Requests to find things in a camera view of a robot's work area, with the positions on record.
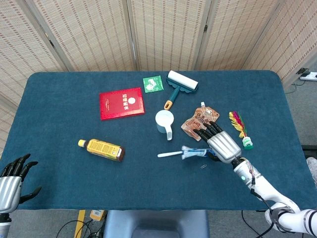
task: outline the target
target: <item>yellow stick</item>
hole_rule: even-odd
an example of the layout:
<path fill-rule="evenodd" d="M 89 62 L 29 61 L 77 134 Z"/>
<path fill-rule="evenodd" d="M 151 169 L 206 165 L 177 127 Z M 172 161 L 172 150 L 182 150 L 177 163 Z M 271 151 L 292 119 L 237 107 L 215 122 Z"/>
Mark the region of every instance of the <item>yellow stick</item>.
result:
<path fill-rule="evenodd" d="M 78 213 L 78 218 L 77 220 L 78 221 L 84 221 L 84 218 L 85 218 L 85 212 L 86 210 L 80 210 L 79 213 Z M 80 238 L 81 237 L 81 232 L 83 231 L 83 229 L 81 229 L 82 227 L 84 226 L 83 223 L 81 222 L 77 222 L 77 225 L 76 225 L 76 230 L 75 230 L 75 234 L 74 234 L 74 238 Z"/>

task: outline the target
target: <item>lint roller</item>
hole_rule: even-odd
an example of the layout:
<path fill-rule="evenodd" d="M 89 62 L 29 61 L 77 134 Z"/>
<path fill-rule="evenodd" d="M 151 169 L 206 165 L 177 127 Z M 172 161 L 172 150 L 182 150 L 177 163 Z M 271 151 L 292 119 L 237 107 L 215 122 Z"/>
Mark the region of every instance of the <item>lint roller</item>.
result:
<path fill-rule="evenodd" d="M 181 75 L 180 73 L 176 73 L 173 70 L 168 73 L 166 80 L 168 84 L 173 86 L 175 89 L 164 105 L 165 110 L 169 110 L 172 107 L 179 91 L 192 93 L 195 92 L 198 87 L 197 81 Z"/>

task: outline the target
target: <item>woven room divider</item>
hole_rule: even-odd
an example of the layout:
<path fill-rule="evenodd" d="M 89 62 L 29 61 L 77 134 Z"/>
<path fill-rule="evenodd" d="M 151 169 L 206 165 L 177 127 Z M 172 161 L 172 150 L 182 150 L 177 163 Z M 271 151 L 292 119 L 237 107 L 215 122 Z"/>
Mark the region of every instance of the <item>woven room divider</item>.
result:
<path fill-rule="evenodd" d="M 246 60 L 244 69 L 270 69 L 284 87 L 317 57 L 317 1 L 287 0 L 276 11 Z"/>
<path fill-rule="evenodd" d="M 0 0 L 0 153 L 38 71 L 270 69 L 317 56 L 316 0 Z"/>

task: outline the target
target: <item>robotic arm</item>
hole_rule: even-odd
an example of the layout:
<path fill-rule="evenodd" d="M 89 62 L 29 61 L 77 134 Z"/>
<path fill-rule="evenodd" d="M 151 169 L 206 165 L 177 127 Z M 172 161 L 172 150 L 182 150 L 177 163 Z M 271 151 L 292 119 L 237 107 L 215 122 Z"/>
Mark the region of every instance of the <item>robotic arm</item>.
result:
<path fill-rule="evenodd" d="M 251 190 L 251 194 L 265 202 L 275 204 L 265 212 L 266 221 L 281 232 L 308 233 L 317 236 L 317 211 L 301 211 L 291 199 L 278 192 L 246 158 L 241 157 L 241 149 L 227 132 L 214 122 L 204 124 L 208 131 L 195 131 L 213 149 L 218 159 L 232 164 L 233 171 Z"/>
<path fill-rule="evenodd" d="M 27 154 L 9 163 L 0 175 L 0 238 L 6 238 L 11 225 L 9 214 L 16 210 L 19 204 L 35 197 L 42 187 L 37 187 L 32 193 L 22 196 L 21 188 L 23 181 L 30 168 L 38 162 L 24 162 L 30 157 Z"/>

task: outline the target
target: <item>bottle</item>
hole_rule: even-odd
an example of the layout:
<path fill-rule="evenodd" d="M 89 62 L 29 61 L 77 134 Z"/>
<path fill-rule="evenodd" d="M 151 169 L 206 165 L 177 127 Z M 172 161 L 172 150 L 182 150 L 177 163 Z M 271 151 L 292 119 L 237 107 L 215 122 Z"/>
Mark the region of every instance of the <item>bottle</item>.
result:
<path fill-rule="evenodd" d="M 124 148 L 101 140 L 91 139 L 90 141 L 79 140 L 78 145 L 84 147 L 88 152 L 105 157 L 107 159 L 121 162 L 124 156 Z"/>

